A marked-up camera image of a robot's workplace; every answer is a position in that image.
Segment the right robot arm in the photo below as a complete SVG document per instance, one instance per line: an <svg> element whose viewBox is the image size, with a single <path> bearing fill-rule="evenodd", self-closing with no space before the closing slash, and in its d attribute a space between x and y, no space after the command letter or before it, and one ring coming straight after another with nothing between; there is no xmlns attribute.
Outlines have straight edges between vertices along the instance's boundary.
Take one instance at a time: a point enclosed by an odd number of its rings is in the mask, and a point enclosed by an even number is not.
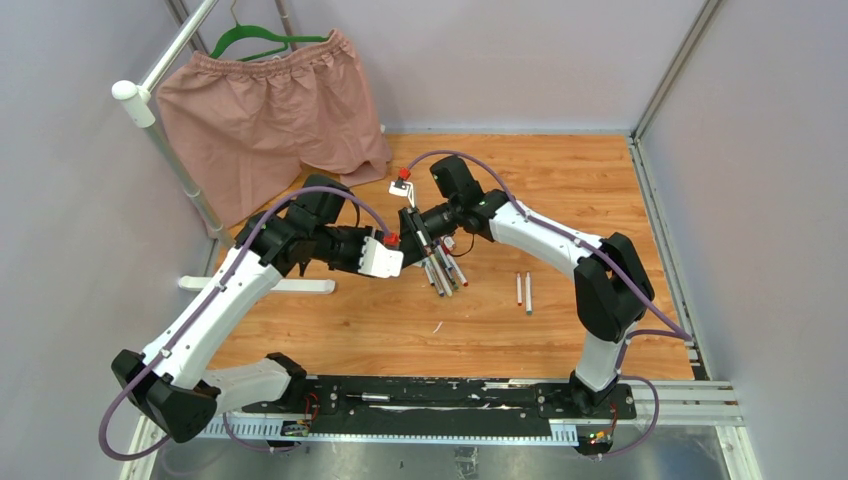
<svg viewBox="0 0 848 480"><path fill-rule="evenodd" d="M655 297L632 241L621 233L587 234L541 216L501 183L486 191L460 152L440 151L430 174L443 203L426 210L414 204L398 212L404 263L422 261L437 238L457 230L514 247L554 267L574 285L576 311L586 331L580 360L569 377L571 403L596 417L611 403L626 337Z"/></svg>

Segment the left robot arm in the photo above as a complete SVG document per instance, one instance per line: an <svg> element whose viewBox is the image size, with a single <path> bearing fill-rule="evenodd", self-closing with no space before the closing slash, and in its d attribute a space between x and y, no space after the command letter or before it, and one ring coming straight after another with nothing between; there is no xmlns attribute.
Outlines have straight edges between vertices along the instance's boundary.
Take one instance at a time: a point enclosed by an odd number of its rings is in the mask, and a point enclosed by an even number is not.
<svg viewBox="0 0 848 480"><path fill-rule="evenodd" d="M108 445L112 415L132 403L165 434L185 443L221 413L270 401L298 411L306 386L301 367L273 353L241 367L211 370L223 341L249 310L294 268L319 260L338 270L375 278L400 274L401 237L346 187L314 175L300 189L253 217L218 272L158 337L139 352L120 351L111 370L122 387L101 421Z"/></svg>

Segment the red capped white marker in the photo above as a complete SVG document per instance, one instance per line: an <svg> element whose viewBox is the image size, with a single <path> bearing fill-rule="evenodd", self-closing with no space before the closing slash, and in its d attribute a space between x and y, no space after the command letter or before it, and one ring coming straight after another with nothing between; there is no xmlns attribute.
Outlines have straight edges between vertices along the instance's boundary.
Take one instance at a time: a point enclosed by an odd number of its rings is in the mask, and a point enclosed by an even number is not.
<svg viewBox="0 0 848 480"><path fill-rule="evenodd" d="M518 306L522 306L524 302L523 295L523 279L520 272L516 272L515 275L515 284L516 284L516 303Z"/></svg>

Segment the green capped white marker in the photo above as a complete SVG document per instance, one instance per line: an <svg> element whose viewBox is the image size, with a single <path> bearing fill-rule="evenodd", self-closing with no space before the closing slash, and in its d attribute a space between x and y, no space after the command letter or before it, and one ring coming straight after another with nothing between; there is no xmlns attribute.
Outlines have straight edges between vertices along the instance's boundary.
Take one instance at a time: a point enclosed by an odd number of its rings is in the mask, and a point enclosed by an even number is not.
<svg viewBox="0 0 848 480"><path fill-rule="evenodd" d="M420 244L422 260L426 262L431 254L428 233L426 231L425 225L421 219L421 215L418 210L412 210L410 213L410 218L415 229L416 237L418 238L418 243Z"/></svg>

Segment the teal capped white marker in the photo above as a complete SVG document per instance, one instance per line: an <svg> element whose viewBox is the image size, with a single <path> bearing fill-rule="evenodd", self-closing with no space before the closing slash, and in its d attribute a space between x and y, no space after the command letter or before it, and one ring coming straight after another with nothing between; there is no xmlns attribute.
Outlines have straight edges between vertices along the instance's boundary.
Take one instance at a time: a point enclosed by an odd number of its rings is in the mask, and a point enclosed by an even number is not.
<svg viewBox="0 0 848 480"><path fill-rule="evenodd" d="M524 278L524 306L527 315L533 314L532 276L530 272L525 273Z"/></svg>

